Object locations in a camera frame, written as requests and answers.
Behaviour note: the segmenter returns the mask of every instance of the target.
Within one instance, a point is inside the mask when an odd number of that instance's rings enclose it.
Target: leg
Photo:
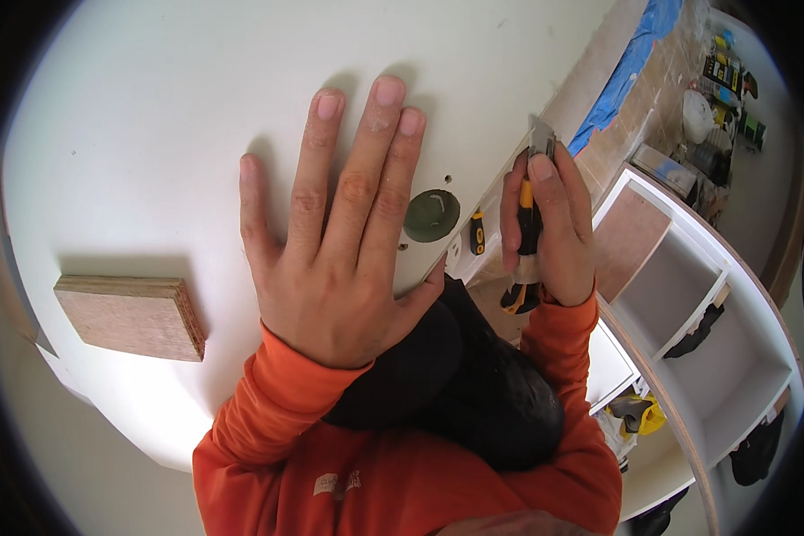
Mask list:
[[[560,442],[562,404],[530,360],[494,333],[461,281],[447,279],[439,301],[459,324],[463,359],[416,425],[472,450],[495,470],[542,463]]]
[[[353,430],[400,424],[432,402],[461,362],[459,326],[435,302],[417,327],[354,380],[322,420]]]

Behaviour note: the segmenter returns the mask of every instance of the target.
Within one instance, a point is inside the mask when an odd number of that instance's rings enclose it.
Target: right hand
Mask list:
[[[285,247],[268,232],[265,168],[241,159],[241,229],[265,327],[329,368],[357,369],[406,337],[444,287],[441,260],[426,281],[394,299],[396,253],[426,117],[403,108],[396,76],[372,85],[339,176],[327,228],[327,175],[345,95],[319,91],[310,105],[292,186]]]
[[[521,179],[530,177],[533,198],[542,214],[542,234],[536,253],[545,290],[561,306],[583,304],[592,293],[594,257],[590,192],[578,167],[562,143],[554,149],[554,162],[545,155],[527,161],[527,151],[515,159],[503,178],[501,237],[503,269],[512,273],[518,266],[521,228],[518,206]]]

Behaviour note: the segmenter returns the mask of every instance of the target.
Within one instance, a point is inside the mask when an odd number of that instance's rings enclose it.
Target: sleeve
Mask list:
[[[274,530],[285,459],[352,381],[369,369],[327,369],[262,326],[236,392],[193,451],[193,488],[208,534]]]
[[[622,508],[622,475],[586,401],[590,333],[598,318],[595,289],[580,306],[544,301],[531,313],[521,350],[557,393],[566,418],[560,445],[548,463],[503,477],[530,508],[611,534]]]

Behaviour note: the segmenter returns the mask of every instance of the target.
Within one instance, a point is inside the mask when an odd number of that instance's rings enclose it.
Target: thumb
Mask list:
[[[400,318],[399,322],[396,324],[406,330],[400,340],[410,333],[411,329],[417,325],[417,322],[420,322],[420,319],[423,318],[423,315],[429,310],[429,307],[431,307],[440,294],[444,292],[445,266],[447,266],[446,253],[444,253],[443,257],[435,264],[435,267],[432,268],[429,275],[426,276],[426,281],[396,300],[396,305],[400,308]]]
[[[533,199],[542,215],[542,233],[545,236],[574,235],[572,213],[568,206],[566,188],[554,163],[544,154],[538,154],[527,164],[527,175],[533,190]]]

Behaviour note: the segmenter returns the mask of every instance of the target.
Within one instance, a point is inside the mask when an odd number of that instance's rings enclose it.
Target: round hole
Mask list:
[[[444,189],[428,189],[410,200],[405,215],[406,235],[417,242],[443,239],[459,221],[461,206],[455,196]]]

